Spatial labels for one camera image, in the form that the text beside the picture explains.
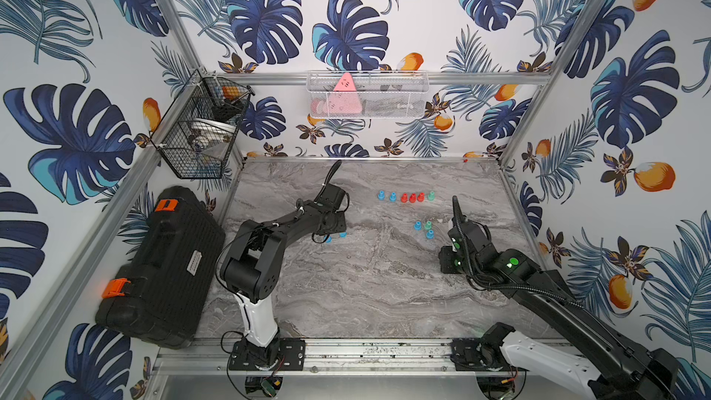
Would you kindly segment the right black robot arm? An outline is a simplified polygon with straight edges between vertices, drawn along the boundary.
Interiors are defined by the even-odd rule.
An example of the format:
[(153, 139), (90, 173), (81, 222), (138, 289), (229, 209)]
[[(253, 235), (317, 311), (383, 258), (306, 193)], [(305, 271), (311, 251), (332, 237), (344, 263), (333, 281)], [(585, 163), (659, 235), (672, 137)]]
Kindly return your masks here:
[(439, 260), (445, 274), (459, 274), (474, 290), (498, 292), (544, 320), (579, 355), (542, 344), (497, 322), (479, 339), (453, 345), (453, 362), (466, 369), (522, 369), (586, 399), (671, 399), (680, 363), (649, 350), (602, 322), (577, 302), (560, 274), (542, 270), (525, 254), (499, 252), (484, 224), (468, 219), (452, 199), (450, 243)]

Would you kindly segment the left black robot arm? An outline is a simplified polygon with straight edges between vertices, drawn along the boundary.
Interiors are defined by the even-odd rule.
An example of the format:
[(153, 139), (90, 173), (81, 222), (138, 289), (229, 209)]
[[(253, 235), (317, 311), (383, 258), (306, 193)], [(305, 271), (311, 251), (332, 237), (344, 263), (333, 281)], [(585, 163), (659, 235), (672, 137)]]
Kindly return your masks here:
[(303, 368), (306, 344), (280, 337), (272, 293), (289, 246), (305, 237), (324, 244), (346, 233), (350, 195), (331, 182), (342, 164), (342, 160), (333, 163), (314, 198), (297, 200), (292, 212), (275, 220), (246, 220), (225, 247), (216, 267), (216, 280), (233, 294), (244, 322), (242, 338), (230, 352), (229, 370)]

